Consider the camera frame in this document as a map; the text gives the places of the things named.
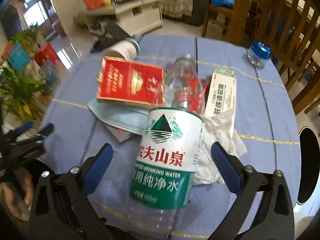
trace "blue tablecloth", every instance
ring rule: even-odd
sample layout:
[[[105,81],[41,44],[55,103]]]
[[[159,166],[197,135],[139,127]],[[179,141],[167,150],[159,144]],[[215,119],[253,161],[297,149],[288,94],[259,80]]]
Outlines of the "blue tablecloth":
[[[215,64],[236,71],[235,128],[248,150],[240,160],[261,172],[282,170],[294,206],[300,182],[299,135],[290,99],[271,60],[263,69],[255,70],[245,48],[223,41],[173,35],[145,35],[135,39],[140,45],[138,61],[164,66],[179,55],[190,53],[195,55],[201,78],[212,75]],[[95,155],[104,143],[111,144],[115,168],[107,170],[89,200],[98,215],[124,229],[138,231],[126,220],[126,203],[140,136],[118,142],[87,108],[88,101],[96,95],[101,62],[101,53],[87,54],[63,80],[43,119],[43,124],[54,123],[55,131],[46,139],[47,154],[41,159],[55,172],[63,173]],[[250,227],[261,196],[257,194],[242,230]],[[207,238],[235,198],[224,184],[194,186],[183,225],[177,228],[173,239]]]

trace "human hand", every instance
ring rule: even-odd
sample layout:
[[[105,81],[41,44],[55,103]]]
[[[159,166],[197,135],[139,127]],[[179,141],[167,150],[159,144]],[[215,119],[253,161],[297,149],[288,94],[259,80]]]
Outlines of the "human hand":
[[[32,176],[28,171],[26,171],[25,173],[24,185],[22,187],[24,188],[26,193],[26,196],[24,198],[24,203],[26,204],[26,206],[28,207],[28,210],[30,211],[32,206],[34,186],[32,183]],[[29,220],[29,218],[27,218],[25,214],[21,211],[21,209],[17,206],[17,201],[15,199],[13,191],[5,184],[4,184],[4,197],[5,197],[5,203],[13,216],[20,219],[21,221]]]

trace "mountain logo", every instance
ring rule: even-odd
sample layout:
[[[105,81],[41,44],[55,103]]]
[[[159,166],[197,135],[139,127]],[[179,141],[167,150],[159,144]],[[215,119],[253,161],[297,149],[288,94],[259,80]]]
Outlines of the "mountain logo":
[[[144,131],[144,135],[155,143],[164,143],[168,140],[176,141],[182,138],[183,133],[175,120],[173,118],[173,121],[169,123],[163,114],[157,121],[154,119],[151,121],[150,126]]]

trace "white tissue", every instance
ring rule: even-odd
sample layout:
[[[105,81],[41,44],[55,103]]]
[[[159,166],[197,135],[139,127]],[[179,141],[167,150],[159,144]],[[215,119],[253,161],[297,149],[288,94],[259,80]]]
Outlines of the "white tissue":
[[[232,115],[234,109],[227,110],[212,117],[203,117],[203,135],[199,152],[198,168],[196,170],[193,184],[211,184],[214,182],[224,183],[222,176],[211,158],[211,146],[219,142],[225,151],[238,158],[247,152],[243,141],[233,129],[230,134]]]

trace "green label band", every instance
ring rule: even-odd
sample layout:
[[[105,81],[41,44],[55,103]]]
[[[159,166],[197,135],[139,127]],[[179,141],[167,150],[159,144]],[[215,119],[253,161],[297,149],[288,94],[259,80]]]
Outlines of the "green label band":
[[[136,162],[129,194],[151,208],[178,209],[188,204],[193,178],[194,172]]]

